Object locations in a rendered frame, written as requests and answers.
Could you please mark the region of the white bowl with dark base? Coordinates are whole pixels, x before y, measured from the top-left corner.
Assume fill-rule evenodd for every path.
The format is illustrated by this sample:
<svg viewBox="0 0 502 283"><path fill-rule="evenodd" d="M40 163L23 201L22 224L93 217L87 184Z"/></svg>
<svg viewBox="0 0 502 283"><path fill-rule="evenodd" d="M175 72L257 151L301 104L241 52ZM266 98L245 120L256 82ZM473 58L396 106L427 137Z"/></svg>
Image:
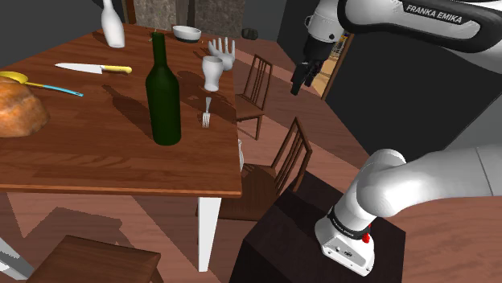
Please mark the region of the white bowl with dark base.
<svg viewBox="0 0 502 283"><path fill-rule="evenodd" d="M177 40L185 43L197 43L201 37L201 30L189 26L173 26L172 31Z"/></svg>

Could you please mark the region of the dark robot stand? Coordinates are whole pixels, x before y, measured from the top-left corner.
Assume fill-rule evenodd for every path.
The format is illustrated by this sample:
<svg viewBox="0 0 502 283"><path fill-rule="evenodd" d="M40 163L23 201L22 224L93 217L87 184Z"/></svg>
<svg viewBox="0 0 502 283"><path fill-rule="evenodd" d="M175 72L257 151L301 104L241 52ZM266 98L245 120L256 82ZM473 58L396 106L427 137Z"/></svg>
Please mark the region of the dark robot stand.
<svg viewBox="0 0 502 283"><path fill-rule="evenodd" d="M322 254L315 222L342 195L306 172L243 239L229 283L404 283L405 232L385 219L372 222L376 259L366 277Z"/></svg>

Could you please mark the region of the silver fork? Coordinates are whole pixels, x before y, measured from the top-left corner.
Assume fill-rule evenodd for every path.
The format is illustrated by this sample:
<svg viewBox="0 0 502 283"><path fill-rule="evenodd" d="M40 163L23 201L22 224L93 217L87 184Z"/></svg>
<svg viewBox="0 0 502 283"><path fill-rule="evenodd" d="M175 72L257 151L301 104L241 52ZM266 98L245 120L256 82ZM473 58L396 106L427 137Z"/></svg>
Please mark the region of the silver fork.
<svg viewBox="0 0 502 283"><path fill-rule="evenodd" d="M209 109L210 109L211 102L212 102L212 98L210 96L207 96L205 99L205 112L203 113L203 116L202 116L202 126L204 128L209 127L210 117L211 117Z"/></svg>

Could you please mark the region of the white goblet cup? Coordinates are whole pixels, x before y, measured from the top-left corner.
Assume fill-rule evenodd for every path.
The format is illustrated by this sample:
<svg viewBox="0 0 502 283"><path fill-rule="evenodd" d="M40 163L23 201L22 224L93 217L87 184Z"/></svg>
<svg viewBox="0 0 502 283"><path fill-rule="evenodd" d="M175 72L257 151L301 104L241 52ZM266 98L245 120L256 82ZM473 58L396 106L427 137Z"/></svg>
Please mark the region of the white goblet cup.
<svg viewBox="0 0 502 283"><path fill-rule="evenodd" d="M205 56L202 61L204 73L204 88L209 92L219 90L219 79L223 73L224 65L222 59L216 56Z"/></svg>

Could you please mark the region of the brown wooden slat-back chair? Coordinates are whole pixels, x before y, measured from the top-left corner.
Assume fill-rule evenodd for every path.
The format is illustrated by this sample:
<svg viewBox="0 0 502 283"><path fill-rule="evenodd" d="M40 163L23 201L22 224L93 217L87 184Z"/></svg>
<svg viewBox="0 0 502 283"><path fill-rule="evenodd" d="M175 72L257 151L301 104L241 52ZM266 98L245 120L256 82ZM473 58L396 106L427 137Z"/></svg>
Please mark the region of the brown wooden slat-back chair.
<svg viewBox="0 0 502 283"><path fill-rule="evenodd" d="M291 183L291 190L296 192L311 155L309 139L296 117L271 165L244 164L241 172L242 196L239 199L222 199L219 217L258 221L284 191L298 159L303 157L297 176Z"/></svg>
<svg viewBox="0 0 502 283"><path fill-rule="evenodd" d="M259 139L262 118L265 115L266 100L274 66L258 54L253 57L245 89L236 94L237 121L257 119L255 139Z"/></svg>

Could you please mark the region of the white hand figure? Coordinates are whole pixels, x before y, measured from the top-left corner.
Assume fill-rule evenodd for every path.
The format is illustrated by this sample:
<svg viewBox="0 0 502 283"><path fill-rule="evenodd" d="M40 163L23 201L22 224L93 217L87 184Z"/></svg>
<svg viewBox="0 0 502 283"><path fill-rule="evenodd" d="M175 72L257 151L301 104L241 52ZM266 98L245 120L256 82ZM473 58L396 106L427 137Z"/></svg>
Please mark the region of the white hand figure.
<svg viewBox="0 0 502 283"><path fill-rule="evenodd" d="M235 41L231 42L231 49L228 49L228 38L225 37L224 41L221 38L218 40L213 39L208 41L208 50L212 56L218 57L222 60L224 70L229 71L232 69L235 61Z"/></svg>

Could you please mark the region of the wooden table with white legs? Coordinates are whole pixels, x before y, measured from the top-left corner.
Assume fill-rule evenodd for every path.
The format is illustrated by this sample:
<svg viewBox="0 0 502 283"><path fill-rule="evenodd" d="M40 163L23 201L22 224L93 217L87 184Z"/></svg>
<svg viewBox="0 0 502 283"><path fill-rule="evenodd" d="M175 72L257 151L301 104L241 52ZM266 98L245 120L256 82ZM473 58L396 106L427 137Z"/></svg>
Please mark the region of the wooden table with white legs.
<svg viewBox="0 0 502 283"><path fill-rule="evenodd" d="M145 88L154 63L149 33L125 25L125 46L112 48L94 31L10 65L38 84L84 95L35 90L51 119L29 137L0 138L0 191L196 197L198 268L206 271L219 203L241 195L233 73L220 78L210 125L202 127L205 46L167 32L167 63L180 87L182 138L160 146L151 135ZM132 72L94 74L58 63L128 66Z"/></svg>

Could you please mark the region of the white bottle vase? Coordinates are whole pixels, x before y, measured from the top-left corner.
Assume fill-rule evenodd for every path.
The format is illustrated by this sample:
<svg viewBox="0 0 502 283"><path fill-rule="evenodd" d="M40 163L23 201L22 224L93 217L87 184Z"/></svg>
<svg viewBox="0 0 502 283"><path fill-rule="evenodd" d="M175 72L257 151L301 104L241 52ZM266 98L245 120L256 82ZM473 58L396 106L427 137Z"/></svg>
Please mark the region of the white bottle vase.
<svg viewBox="0 0 502 283"><path fill-rule="evenodd" d="M113 8L112 0L103 0L101 13L101 26L105 40L110 47L123 48L125 46L125 34L121 19Z"/></svg>

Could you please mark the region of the dark green glass bottle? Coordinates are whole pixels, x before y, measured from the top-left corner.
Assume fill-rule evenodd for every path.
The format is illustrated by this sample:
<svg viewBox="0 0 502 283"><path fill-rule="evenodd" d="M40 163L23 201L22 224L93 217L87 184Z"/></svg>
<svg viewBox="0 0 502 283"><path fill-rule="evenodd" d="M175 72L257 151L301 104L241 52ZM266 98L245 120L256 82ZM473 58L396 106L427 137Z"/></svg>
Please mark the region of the dark green glass bottle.
<svg viewBox="0 0 502 283"><path fill-rule="evenodd" d="M154 65L146 78L146 94L154 141L172 146L181 139L179 82L167 65L165 36L152 33Z"/></svg>

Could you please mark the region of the brown bread loaf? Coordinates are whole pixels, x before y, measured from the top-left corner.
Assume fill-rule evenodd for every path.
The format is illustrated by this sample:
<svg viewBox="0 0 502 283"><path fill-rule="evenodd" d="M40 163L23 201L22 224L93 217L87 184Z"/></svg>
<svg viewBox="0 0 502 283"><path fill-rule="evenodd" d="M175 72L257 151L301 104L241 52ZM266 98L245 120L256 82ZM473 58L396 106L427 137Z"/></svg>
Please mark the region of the brown bread loaf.
<svg viewBox="0 0 502 283"><path fill-rule="evenodd" d="M0 137L26 137L50 119L41 100L24 84L0 76Z"/></svg>

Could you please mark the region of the open doorway with wooden frame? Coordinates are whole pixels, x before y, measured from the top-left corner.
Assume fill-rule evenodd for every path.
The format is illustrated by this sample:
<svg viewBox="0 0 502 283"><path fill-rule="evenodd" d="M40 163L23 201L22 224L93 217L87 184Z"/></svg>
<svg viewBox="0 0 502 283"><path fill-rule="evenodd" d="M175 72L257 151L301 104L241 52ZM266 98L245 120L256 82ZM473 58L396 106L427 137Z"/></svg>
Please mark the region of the open doorway with wooden frame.
<svg viewBox="0 0 502 283"><path fill-rule="evenodd" d="M332 86L333 80L348 52L352 39L353 34L350 33L345 33L341 36L331 49L331 53L324 62L320 72L314 78L312 87L320 95L321 100L326 100L329 88Z"/></svg>

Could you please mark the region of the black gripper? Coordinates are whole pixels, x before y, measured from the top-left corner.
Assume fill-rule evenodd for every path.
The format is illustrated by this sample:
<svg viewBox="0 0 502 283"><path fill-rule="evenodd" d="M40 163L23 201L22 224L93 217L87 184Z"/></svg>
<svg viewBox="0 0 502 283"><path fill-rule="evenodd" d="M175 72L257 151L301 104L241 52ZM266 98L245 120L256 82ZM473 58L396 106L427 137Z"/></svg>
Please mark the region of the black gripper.
<svg viewBox="0 0 502 283"><path fill-rule="evenodd" d="M314 78L322 69L322 64L328 59L334 43L326 43L315 39L312 35L307 37L303 48L304 60L296 65L290 79L292 87L290 93L297 96L299 89L304 84L310 87Z"/></svg>

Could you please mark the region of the grey white flat panel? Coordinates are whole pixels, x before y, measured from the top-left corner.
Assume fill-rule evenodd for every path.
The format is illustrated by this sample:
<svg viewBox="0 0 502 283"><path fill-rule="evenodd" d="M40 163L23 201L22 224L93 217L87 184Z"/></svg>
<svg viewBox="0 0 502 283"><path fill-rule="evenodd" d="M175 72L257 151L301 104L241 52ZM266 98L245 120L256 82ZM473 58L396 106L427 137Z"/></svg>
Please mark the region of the grey white flat panel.
<svg viewBox="0 0 502 283"><path fill-rule="evenodd" d="M0 272L21 281L27 280L34 270L4 239L0 238Z"/></svg>

